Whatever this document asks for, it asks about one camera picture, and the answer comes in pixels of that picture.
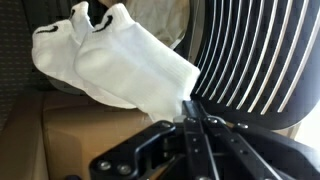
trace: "white stripe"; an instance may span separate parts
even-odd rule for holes
[[[290,13],[291,13],[291,7],[292,7],[292,1],[293,0],[288,0],[287,7],[286,7],[286,14],[284,16],[283,24],[282,24],[280,35],[279,35],[279,41],[277,42],[277,46],[276,46],[276,49],[274,51],[274,54],[273,54],[270,66],[268,68],[267,74],[264,77],[263,82],[262,82],[262,84],[260,86],[260,89],[258,91],[258,94],[256,95],[255,99],[253,100],[248,112],[252,112],[252,110],[256,106],[257,102],[259,101],[259,98],[260,98],[261,94],[263,93],[263,91],[264,91],[264,89],[265,89],[265,87],[266,87],[266,85],[267,85],[267,83],[269,81],[269,78],[270,78],[270,75],[271,75],[271,73],[273,71],[274,65],[277,62],[278,55],[279,55],[279,52],[280,52],[280,49],[281,49],[281,46],[282,46],[283,38],[284,38],[284,35],[286,33],[286,30],[287,30],[287,26],[288,26],[288,21],[289,21],[289,17],[290,17]]]
[[[237,93],[238,93],[238,91],[240,89],[240,86],[241,86],[241,84],[242,84],[242,82],[244,80],[244,76],[246,75],[246,73],[248,71],[248,68],[249,68],[249,65],[250,65],[250,62],[251,62],[251,59],[252,59],[252,55],[253,55],[253,52],[254,52],[254,50],[256,48],[256,44],[257,44],[257,40],[258,40],[258,35],[259,35],[259,31],[260,31],[260,25],[261,25],[261,21],[262,21],[262,17],[263,17],[263,9],[264,9],[264,0],[262,0],[261,4],[260,4],[257,29],[256,29],[256,31],[254,33],[254,38],[253,38],[252,46],[251,46],[250,53],[249,53],[249,56],[248,56],[248,59],[247,59],[246,66],[244,67],[244,69],[242,71],[240,80],[239,80],[239,82],[237,84],[236,89],[233,91],[232,96],[231,96],[231,98],[229,99],[229,101],[227,103],[227,106],[230,106],[232,101],[233,101],[233,99],[236,97],[236,95],[237,95]]]
[[[218,35],[217,35],[217,40],[216,40],[216,44],[215,44],[215,48],[214,48],[214,51],[213,51],[213,55],[212,55],[212,58],[211,58],[211,61],[210,61],[210,64],[209,64],[209,67],[211,66],[213,60],[214,60],[214,56],[216,55],[216,51],[217,51],[217,47],[218,47],[218,43],[219,43],[219,39],[220,39],[220,33],[221,33],[221,27],[222,27],[222,21],[223,21],[223,11],[224,11],[224,0],[221,1],[221,16],[220,16],[220,23],[219,23],[219,30],[218,30]],[[200,86],[198,87],[197,91],[196,91],[196,94],[199,93],[199,90],[200,88],[202,87],[204,81],[206,80],[207,76],[208,76],[208,73],[209,73],[209,69],[208,68],[206,70],[206,73],[204,75],[204,78],[202,79],[201,83],[200,83]]]
[[[269,27],[268,27],[268,30],[267,30],[267,36],[266,36],[266,39],[264,41],[264,45],[263,45],[263,48],[262,48],[262,51],[261,51],[261,54],[260,54],[260,58],[259,58],[259,61],[258,61],[258,64],[257,64],[257,67],[253,73],[253,76],[251,78],[251,81],[250,81],[250,84],[246,90],[246,92],[244,93],[240,103],[238,104],[237,106],[237,109],[240,109],[241,106],[243,105],[243,103],[246,101],[250,91],[251,91],[251,88],[254,84],[254,82],[256,81],[256,78],[258,76],[258,73],[259,73],[259,70],[260,70],[260,67],[262,65],[262,62],[263,62],[263,59],[264,59],[264,56],[266,54],[266,51],[267,51],[267,48],[268,48],[268,44],[269,44],[269,40],[270,40],[270,36],[271,36],[271,33],[272,33],[272,28],[273,28],[273,23],[274,23],[274,19],[276,17],[276,12],[277,12],[277,6],[278,6],[278,0],[274,0],[273,1],[273,7],[272,7],[272,12],[271,12],[271,17],[270,17],[270,22],[269,22]]]
[[[246,22],[246,28],[245,28],[245,31],[244,31],[244,37],[243,37],[243,40],[242,40],[242,43],[241,43],[241,48],[240,48],[240,51],[239,51],[239,54],[238,54],[238,57],[237,57],[237,61],[236,61],[236,64],[232,70],[232,74],[229,78],[229,81],[228,81],[228,84],[226,85],[226,87],[224,88],[219,100],[218,100],[218,103],[220,103],[222,101],[222,99],[224,98],[224,96],[226,95],[230,85],[231,85],[231,82],[234,78],[234,75],[235,75],[235,71],[236,69],[238,68],[238,65],[239,65],[239,62],[240,62],[240,58],[242,56],[242,52],[243,52],[243,49],[244,49],[244,45],[247,41],[247,36],[248,36],[248,29],[249,29],[249,24],[250,24],[250,16],[251,16],[251,9],[252,9],[252,0],[250,0],[250,5],[249,5],[249,9],[248,9],[248,15],[247,15],[247,22]]]
[[[207,92],[209,90],[209,87],[211,86],[211,84],[213,82],[213,79],[216,76],[216,73],[217,73],[218,68],[220,66],[220,63],[221,63],[221,59],[222,59],[224,51],[226,49],[227,41],[228,41],[228,38],[229,38],[230,24],[231,24],[231,19],[232,19],[232,4],[233,4],[233,0],[230,0],[227,30],[226,30],[226,33],[225,33],[224,42],[223,42],[223,45],[222,45],[222,49],[221,49],[221,53],[220,53],[220,56],[219,56],[219,60],[218,60],[218,63],[216,65],[216,68],[214,69],[214,72],[213,72],[213,74],[211,76],[210,82],[209,82],[209,84],[207,85],[206,89],[204,90],[204,92],[202,94],[202,97],[204,97],[207,94]]]
[[[212,42],[212,38],[213,38],[213,33],[214,33],[214,27],[215,27],[215,23],[216,23],[216,6],[217,6],[217,1],[214,1],[214,10],[213,10],[213,20],[212,20],[212,27],[211,27],[211,36],[210,36],[210,39],[209,39],[209,45],[208,45],[208,48],[211,47],[211,42]],[[202,71],[204,65],[206,64],[207,62],[207,58],[208,58],[208,54],[209,54],[209,50],[206,52],[206,56],[203,58],[201,57],[200,58],[200,62],[198,64],[198,66],[201,65],[201,62],[203,61],[203,59],[205,60],[204,63],[201,65],[200,67],[200,71]]]
[[[292,44],[291,44],[288,56],[286,58],[285,64],[284,64],[284,66],[282,68],[282,71],[280,73],[279,79],[278,79],[278,81],[277,81],[277,83],[276,83],[276,85],[275,85],[275,87],[274,87],[274,89],[273,89],[273,91],[272,91],[272,93],[271,93],[266,105],[264,106],[264,108],[261,111],[261,115],[264,115],[267,112],[268,108],[270,107],[274,97],[276,96],[276,94],[277,94],[277,92],[278,92],[278,90],[280,88],[280,85],[281,85],[281,83],[283,81],[284,75],[286,74],[286,72],[288,70],[288,67],[289,67],[289,64],[291,62],[294,50],[295,50],[295,48],[297,46],[297,42],[299,40],[299,36],[300,36],[301,28],[302,28],[302,25],[303,25],[303,22],[304,22],[304,18],[305,18],[306,12],[307,12],[308,4],[309,4],[309,0],[303,1],[303,6],[302,6],[299,22],[298,22],[298,25],[297,25],[296,32],[294,33],[294,38],[292,40]]]
[[[314,42],[315,42],[315,40],[317,38],[319,27],[320,27],[320,11],[318,10],[317,19],[316,19],[315,25],[314,25],[314,27],[312,29],[311,36],[310,36],[306,51],[303,54],[303,57],[302,57],[300,65],[299,65],[299,68],[297,70],[297,73],[293,78],[292,84],[290,85],[290,88],[289,88],[286,96],[284,97],[284,99],[283,99],[283,101],[282,101],[282,103],[281,103],[281,105],[280,105],[280,107],[278,109],[278,112],[282,112],[282,110],[285,108],[285,106],[287,105],[287,103],[288,103],[288,101],[289,101],[289,99],[291,97],[291,94],[292,94],[293,90],[296,88],[296,86],[298,84],[298,81],[299,81],[300,76],[301,76],[301,74],[303,72],[303,69],[304,69],[305,65],[307,64],[307,62],[308,62],[309,55],[311,53],[313,44],[314,44]]]
[[[228,59],[227,59],[227,63],[225,64],[224,66],[224,69],[223,69],[223,72],[220,76],[220,79],[217,83],[217,86],[214,88],[214,91],[212,92],[211,96],[210,96],[210,99],[212,99],[216,93],[217,93],[217,90],[218,88],[220,87],[221,85],[221,82],[227,72],[227,69],[229,67],[229,64],[230,64],[230,61],[231,61],[231,56],[232,56],[232,53],[233,53],[233,50],[234,50],[234,46],[236,44],[236,40],[237,40],[237,37],[238,37],[238,31],[239,31],[239,24],[240,24],[240,17],[241,17],[241,10],[242,10],[242,0],[240,0],[239,2],[239,8],[238,8],[238,15],[237,15],[237,24],[236,24],[236,30],[234,32],[234,36],[233,36],[233,41],[232,41],[232,45],[231,45],[231,49],[230,49],[230,52],[229,52],[229,55],[228,55]]]

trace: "bolt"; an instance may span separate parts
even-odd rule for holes
[[[208,118],[208,121],[210,121],[212,124],[217,124],[218,120],[215,118]]]
[[[131,167],[127,164],[122,164],[118,166],[118,171],[122,175],[128,175],[131,173]]]
[[[248,129],[248,125],[246,124],[238,123],[237,125],[243,129]]]
[[[196,120],[193,118],[188,118],[188,121],[192,122],[192,123],[196,123]]]
[[[163,157],[167,158],[169,156],[169,154],[167,152],[163,153]]]
[[[102,171],[109,170],[111,168],[111,164],[108,161],[99,161],[98,167]]]
[[[164,123],[162,123],[162,126],[163,126],[163,127],[166,127],[166,128],[171,127],[171,125],[170,125],[169,123],[165,123],[165,122],[164,122]]]
[[[238,142],[239,142],[239,141],[236,140],[236,139],[231,139],[230,141],[233,142],[233,143],[238,143]]]
[[[246,151],[246,150],[242,150],[242,149],[240,149],[240,153],[241,153],[241,154],[243,154],[243,155],[248,155],[248,154],[249,154],[249,152],[248,152],[248,151]]]
[[[205,176],[201,176],[201,177],[197,177],[196,180],[211,180],[211,179]]]

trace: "black plastic mechanism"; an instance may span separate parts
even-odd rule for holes
[[[92,180],[320,179],[320,157],[303,144],[251,124],[228,127],[195,101],[184,116],[159,121],[90,164]]]

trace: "white cloth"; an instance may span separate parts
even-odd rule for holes
[[[38,28],[33,38],[32,57],[35,66],[58,80],[82,89],[96,101],[121,108],[135,108],[134,105],[84,81],[73,68],[74,58],[88,31],[88,3],[81,2],[72,7],[70,20]]]
[[[85,80],[148,113],[153,120],[181,115],[182,101],[200,74],[138,23],[123,4],[112,6],[75,59]]]
[[[189,0],[99,0],[111,7],[123,2],[131,18],[166,46],[174,49],[183,39],[189,21]]]

